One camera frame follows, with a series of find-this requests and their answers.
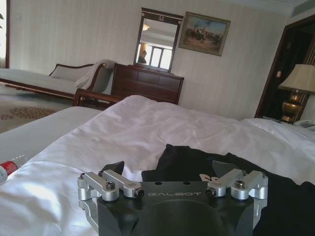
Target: table lamp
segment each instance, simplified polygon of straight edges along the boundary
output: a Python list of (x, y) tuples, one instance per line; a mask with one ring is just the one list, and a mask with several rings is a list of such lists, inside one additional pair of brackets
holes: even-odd
[(291, 90), (291, 98), (282, 104), (281, 121), (294, 123), (302, 110), (301, 96), (315, 92), (315, 66), (296, 64), (291, 74), (279, 85), (280, 89)]

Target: wooden dresser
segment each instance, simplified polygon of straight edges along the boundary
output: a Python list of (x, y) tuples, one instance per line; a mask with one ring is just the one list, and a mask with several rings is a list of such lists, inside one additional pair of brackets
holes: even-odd
[(184, 78), (133, 65), (115, 64), (111, 94), (141, 95), (158, 102), (178, 104)]

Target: patterned carpet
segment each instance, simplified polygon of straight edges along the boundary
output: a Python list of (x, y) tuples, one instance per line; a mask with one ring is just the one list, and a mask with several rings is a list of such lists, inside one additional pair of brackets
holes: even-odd
[(0, 85), (0, 133), (71, 106), (70, 99)]

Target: framed painting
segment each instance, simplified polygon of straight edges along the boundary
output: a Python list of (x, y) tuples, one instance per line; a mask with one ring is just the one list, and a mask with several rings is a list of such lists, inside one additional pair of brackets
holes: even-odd
[(222, 55), (230, 21), (186, 12), (180, 48)]

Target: doorway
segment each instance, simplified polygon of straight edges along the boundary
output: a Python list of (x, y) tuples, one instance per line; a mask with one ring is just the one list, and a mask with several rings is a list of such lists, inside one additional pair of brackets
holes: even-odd
[(10, 0), (0, 0), (0, 68), (9, 68)]
[[(315, 15), (284, 28), (255, 114), (256, 118), (281, 119), (282, 103), (290, 98), (291, 92), (279, 89), (278, 86), (289, 76), (296, 64), (315, 64)], [(300, 100), (303, 109), (308, 98), (308, 95), (303, 95)]]

